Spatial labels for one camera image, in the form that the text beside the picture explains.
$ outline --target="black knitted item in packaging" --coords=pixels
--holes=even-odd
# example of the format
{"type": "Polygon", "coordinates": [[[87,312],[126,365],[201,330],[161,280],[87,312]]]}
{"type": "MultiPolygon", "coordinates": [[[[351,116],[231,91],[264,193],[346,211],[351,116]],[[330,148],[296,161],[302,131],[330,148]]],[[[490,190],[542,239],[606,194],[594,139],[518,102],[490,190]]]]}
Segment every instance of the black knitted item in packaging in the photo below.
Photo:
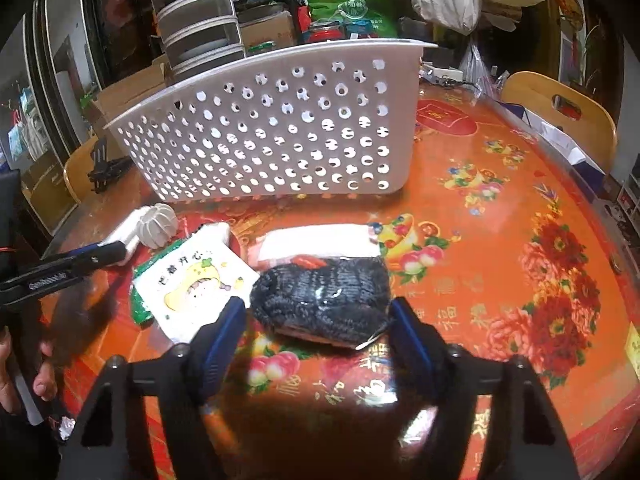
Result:
{"type": "Polygon", "coordinates": [[[388,325],[383,259],[328,258],[321,265],[285,264],[262,274],[251,292],[255,318],[273,332],[364,348],[388,325]]]}

